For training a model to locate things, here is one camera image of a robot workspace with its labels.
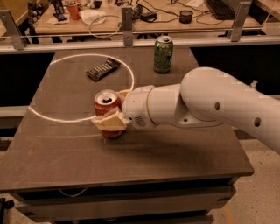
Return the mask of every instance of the workbench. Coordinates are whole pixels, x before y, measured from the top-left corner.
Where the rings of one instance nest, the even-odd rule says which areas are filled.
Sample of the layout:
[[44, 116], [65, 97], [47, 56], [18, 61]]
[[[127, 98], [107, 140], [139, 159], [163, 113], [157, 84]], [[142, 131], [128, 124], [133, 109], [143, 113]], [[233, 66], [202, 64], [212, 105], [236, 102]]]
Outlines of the workbench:
[[[129, 126], [108, 139], [91, 122], [98, 91], [176, 84], [198, 67], [187, 46], [175, 45], [167, 74], [153, 71], [153, 55], [152, 46], [57, 51], [0, 164], [0, 193], [34, 221], [187, 213], [185, 223], [209, 223], [189, 213], [223, 207], [233, 183], [254, 172], [232, 127]], [[107, 57], [120, 68], [89, 79]]]

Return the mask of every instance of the metal post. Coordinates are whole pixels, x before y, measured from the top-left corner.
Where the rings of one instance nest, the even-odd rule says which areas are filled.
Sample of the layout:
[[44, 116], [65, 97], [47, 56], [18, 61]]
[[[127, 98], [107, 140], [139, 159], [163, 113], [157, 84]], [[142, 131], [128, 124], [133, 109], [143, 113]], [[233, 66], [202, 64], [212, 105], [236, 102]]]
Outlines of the metal post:
[[248, 15], [251, 2], [240, 2], [237, 12], [235, 13], [234, 23], [232, 30], [228, 32], [227, 37], [232, 42], [240, 40], [242, 35], [242, 29], [245, 23], [246, 16]]
[[10, 36], [11, 42], [15, 49], [22, 50], [25, 49], [25, 41], [21, 38], [20, 31], [10, 14], [9, 10], [0, 10], [0, 19]]
[[132, 8], [131, 6], [122, 7], [122, 30], [123, 30], [123, 43], [125, 46], [133, 45], [132, 36]]

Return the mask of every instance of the can lid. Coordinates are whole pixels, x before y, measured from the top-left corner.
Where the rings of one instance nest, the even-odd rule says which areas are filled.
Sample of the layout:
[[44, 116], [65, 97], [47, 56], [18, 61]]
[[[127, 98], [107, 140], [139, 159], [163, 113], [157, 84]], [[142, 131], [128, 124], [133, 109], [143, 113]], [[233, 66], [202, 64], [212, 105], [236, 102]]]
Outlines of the can lid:
[[159, 36], [158, 38], [157, 38], [157, 41], [159, 42], [159, 43], [164, 43], [164, 44], [168, 44], [168, 43], [170, 43], [170, 42], [172, 42], [172, 38], [171, 37], [169, 37], [169, 36]]
[[117, 93], [110, 89], [104, 89], [95, 95], [94, 100], [100, 105], [109, 105], [115, 102]]

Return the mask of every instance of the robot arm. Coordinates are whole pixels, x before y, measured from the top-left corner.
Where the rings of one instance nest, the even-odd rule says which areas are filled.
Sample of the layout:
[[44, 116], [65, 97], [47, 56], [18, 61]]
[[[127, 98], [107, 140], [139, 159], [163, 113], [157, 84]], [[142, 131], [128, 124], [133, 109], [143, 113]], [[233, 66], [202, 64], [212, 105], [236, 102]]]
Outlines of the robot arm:
[[227, 123], [280, 154], [280, 101], [214, 68], [193, 69], [181, 84], [139, 87], [126, 96], [122, 111], [138, 129], [169, 123], [198, 130]]

